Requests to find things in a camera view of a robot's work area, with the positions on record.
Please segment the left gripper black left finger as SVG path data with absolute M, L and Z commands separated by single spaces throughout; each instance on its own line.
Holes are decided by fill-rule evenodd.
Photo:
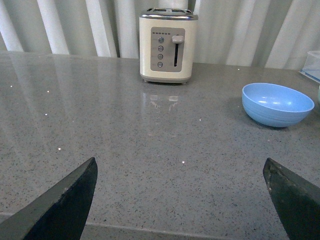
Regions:
M 79 240 L 97 183 L 94 157 L 0 224 L 2 240 Z

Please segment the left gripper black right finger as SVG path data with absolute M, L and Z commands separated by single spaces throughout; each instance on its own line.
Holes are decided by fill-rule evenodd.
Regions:
M 320 188 L 272 158 L 263 177 L 278 217 L 291 240 L 320 238 Z

